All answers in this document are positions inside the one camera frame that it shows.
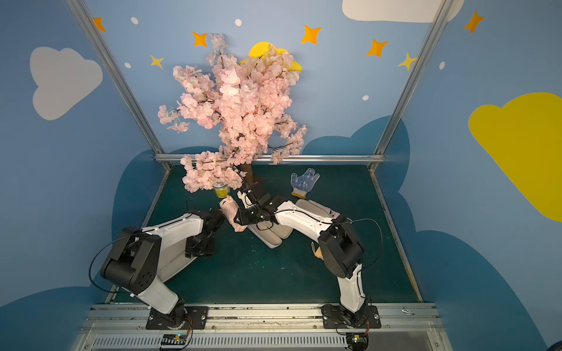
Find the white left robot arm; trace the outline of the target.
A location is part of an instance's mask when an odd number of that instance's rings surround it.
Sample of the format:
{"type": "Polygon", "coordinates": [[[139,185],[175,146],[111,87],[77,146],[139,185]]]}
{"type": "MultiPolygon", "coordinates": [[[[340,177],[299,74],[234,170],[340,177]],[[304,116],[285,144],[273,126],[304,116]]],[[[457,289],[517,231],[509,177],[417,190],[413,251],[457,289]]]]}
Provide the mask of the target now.
{"type": "Polygon", "coordinates": [[[203,330],[206,307],[188,307],[166,282],[199,257],[215,252],[224,223],[219,209],[192,211],[161,225],[126,227],[109,246],[100,276],[149,307],[148,330],[203,330]]]}

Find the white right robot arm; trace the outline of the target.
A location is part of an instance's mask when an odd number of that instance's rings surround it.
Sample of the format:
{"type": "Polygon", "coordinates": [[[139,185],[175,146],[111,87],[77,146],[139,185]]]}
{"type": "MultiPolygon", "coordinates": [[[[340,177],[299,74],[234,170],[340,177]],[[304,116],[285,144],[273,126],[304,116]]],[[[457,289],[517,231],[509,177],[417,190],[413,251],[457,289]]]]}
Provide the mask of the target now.
{"type": "Polygon", "coordinates": [[[351,219],[312,200],[294,203],[281,196],[258,197],[250,190],[239,191],[237,196],[242,207],[237,209],[234,223],[249,228],[267,247],[279,247],[294,231],[318,245],[316,251],[340,289],[340,304],[326,317],[333,329],[375,326],[375,310],[362,286],[365,248],[351,219]]]}

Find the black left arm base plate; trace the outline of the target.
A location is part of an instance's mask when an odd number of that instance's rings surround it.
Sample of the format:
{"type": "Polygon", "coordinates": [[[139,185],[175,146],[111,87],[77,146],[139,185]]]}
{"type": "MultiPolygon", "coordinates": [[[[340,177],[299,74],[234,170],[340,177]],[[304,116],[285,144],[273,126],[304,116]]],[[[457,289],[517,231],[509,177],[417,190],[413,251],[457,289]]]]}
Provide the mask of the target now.
{"type": "Polygon", "coordinates": [[[203,330],[209,314],[209,307],[195,307],[178,305],[170,314],[163,314],[156,309],[151,309],[146,330],[156,331],[181,331],[203,330]]]}

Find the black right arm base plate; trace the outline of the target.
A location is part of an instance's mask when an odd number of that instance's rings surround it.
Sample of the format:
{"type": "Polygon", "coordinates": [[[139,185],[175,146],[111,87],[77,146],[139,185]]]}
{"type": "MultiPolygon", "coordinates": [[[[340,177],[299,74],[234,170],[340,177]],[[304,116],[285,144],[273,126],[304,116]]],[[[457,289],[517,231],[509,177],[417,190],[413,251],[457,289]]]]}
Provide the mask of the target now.
{"type": "Polygon", "coordinates": [[[358,312],[350,312],[342,305],[325,304],[321,307],[321,316],[325,329],[381,328],[377,307],[368,303],[365,303],[358,312]]]}

